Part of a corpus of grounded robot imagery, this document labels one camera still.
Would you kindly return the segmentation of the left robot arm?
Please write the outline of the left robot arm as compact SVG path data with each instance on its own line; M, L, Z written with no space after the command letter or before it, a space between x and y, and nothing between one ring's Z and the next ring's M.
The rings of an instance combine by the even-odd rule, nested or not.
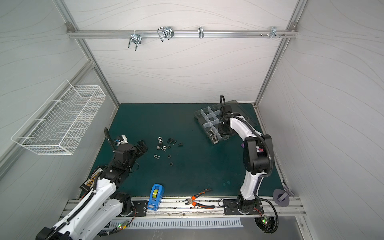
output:
M97 174L87 195L53 227L44 227L37 240L92 240L115 217L135 211L131 195L118 188L132 172L136 160L148 151L144 140L120 144L107 168Z

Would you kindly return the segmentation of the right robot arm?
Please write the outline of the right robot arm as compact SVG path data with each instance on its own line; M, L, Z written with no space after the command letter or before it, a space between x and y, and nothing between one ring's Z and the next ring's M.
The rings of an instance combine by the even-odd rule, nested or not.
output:
M227 104L220 104L219 133L238 134L244 142L243 164L246 176L237 199L238 211L248 214L258 202L259 189L264 178L269 177L274 167L273 143L269 135L256 131L245 117L234 112Z

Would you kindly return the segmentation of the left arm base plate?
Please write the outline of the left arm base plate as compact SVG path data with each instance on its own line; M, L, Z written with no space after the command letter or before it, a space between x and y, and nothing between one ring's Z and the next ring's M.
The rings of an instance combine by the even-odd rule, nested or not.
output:
M147 215L148 201L128 201L123 203L123 210L119 217L145 217Z

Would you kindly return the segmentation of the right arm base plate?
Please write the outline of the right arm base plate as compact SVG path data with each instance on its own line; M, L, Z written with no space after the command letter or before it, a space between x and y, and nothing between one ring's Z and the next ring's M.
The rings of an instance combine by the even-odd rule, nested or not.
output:
M263 205L257 199L244 200L241 196L236 199L221 199L219 206L224 209L224 214L227 216L264 215Z

